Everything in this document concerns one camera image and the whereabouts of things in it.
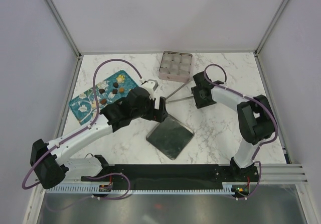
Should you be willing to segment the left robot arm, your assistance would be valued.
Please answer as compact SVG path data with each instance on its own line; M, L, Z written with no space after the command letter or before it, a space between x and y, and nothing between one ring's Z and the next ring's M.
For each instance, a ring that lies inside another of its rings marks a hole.
M50 189L72 172L66 164L70 157L92 142L128 126L135 119L162 123L167 117L165 97L160 97L159 107L155 108L155 98L149 91L136 87L126 97L106 105L93 120L70 134L47 143L36 140L32 145L31 170L36 174L38 184Z

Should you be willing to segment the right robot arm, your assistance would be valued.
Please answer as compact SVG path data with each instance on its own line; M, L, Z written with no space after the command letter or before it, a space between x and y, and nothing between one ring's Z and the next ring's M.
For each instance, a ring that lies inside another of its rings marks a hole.
M261 144L267 141L276 129L267 97L245 97L228 90L219 80L212 83L205 72L195 74L193 80L196 86L192 87L191 91L197 108L220 103L237 113L242 140L238 151L231 158L229 175L233 180L241 181L253 165Z

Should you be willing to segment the metal tongs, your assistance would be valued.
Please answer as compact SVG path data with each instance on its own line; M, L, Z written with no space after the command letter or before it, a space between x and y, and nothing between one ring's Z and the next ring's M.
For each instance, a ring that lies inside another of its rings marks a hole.
M166 104L193 99L191 92L192 86L193 81L190 79L188 82L184 83L166 97Z

